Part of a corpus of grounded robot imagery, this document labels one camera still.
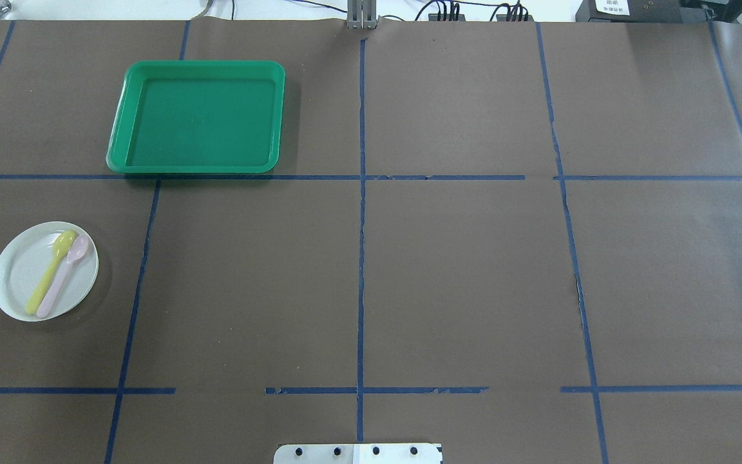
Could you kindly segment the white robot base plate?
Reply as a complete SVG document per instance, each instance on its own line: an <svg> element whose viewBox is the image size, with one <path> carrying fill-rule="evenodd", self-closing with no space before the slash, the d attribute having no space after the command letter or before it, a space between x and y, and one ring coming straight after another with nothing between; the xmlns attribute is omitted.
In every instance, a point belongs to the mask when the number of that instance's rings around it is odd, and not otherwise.
<svg viewBox="0 0 742 464"><path fill-rule="evenodd" d="M331 443L286 444L274 463L443 463L441 444Z"/></svg>

